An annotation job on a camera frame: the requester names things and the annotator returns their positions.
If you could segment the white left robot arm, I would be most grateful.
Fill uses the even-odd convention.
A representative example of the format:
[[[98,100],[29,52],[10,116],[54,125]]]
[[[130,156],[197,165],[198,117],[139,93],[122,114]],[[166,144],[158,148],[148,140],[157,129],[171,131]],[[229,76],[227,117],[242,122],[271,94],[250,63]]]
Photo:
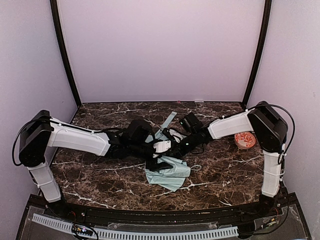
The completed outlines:
[[[171,140],[156,139],[152,127],[142,119],[133,120],[126,128],[91,130],[62,122],[51,117],[48,110],[41,110],[19,130],[13,146],[19,147],[19,161],[14,165],[28,169],[50,204],[62,201],[63,193],[45,157],[48,147],[119,159],[134,156],[143,159],[145,167],[153,172],[172,168],[158,161],[171,149]]]

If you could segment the black and mint umbrella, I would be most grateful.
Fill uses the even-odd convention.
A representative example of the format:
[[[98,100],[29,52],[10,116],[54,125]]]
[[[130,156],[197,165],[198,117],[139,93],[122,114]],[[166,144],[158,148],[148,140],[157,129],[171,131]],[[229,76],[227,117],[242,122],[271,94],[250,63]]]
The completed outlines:
[[[155,133],[154,136],[149,135],[146,139],[146,143],[156,143],[162,140],[170,140],[168,136],[165,136],[163,131],[169,126],[172,120],[177,115],[176,112],[171,112],[168,118],[161,125],[160,129]],[[176,130],[169,130],[170,136],[173,137],[171,140],[171,149],[174,146],[174,143],[179,143],[185,136],[178,133]],[[165,153],[163,156],[158,158],[158,163],[166,162],[173,166],[171,169],[164,169],[160,171],[150,171],[145,167],[145,176],[149,184],[159,185],[171,192],[176,192],[178,189],[182,187],[185,182],[185,179],[188,178],[192,171],[199,171],[202,166],[199,164],[188,166],[187,162],[174,158],[171,156],[167,156]]]

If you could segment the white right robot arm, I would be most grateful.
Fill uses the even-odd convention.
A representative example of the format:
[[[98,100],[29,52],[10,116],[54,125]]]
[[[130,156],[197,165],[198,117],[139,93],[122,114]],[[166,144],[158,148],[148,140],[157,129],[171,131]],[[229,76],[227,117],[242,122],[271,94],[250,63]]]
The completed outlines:
[[[261,193],[273,198],[280,189],[285,172],[285,156],[292,143],[287,139],[288,124],[277,109],[285,111],[281,106],[261,101],[242,112],[217,118],[207,124],[189,113],[179,121],[187,132],[183,138],[175,136],[174,129],[166,127],[162,130],[172,142],[168,154],[180,158],[199,145],[239,133],[254,133],[264,157]]]

